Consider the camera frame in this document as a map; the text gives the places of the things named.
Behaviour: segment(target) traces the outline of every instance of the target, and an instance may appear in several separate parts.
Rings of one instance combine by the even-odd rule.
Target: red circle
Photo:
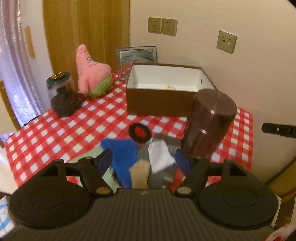
[[[135,128],[135,134],[141,138],[144,138],[147,136],[147,133],[143,130],[143,128],[136,126]]]

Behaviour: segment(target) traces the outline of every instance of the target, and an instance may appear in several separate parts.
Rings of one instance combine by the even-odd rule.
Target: patrick star plush
[[[112,88],[111,67],[94,61],[84,44],[77,49],[76,66],[80,93],[96,98]]]

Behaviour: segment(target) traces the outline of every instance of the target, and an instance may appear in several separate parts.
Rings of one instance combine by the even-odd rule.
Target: power socket
[[[161,18],[148,18],[148,32],[161,33]]]
[[[161,24],[161,33],[170,36],[176,36],[177,34],[178,20],[163,18]]]
[[[221,49],[227,53],[233,53],[235,44],[237,42],[237,36],[224,32],[220,30],[218,41],[217,41],[217,49]]]

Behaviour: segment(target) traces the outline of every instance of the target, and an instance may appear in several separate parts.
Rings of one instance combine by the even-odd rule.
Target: brown box
[[[134,63],[126,85],[129,115],[187,116],[200,89],[217,89],[200,67]]]

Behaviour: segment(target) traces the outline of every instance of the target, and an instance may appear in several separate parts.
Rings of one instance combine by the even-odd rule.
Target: framed picture
[[[115,49],[119,79],[127,80],[133,63],[157,63],[156,46]]]

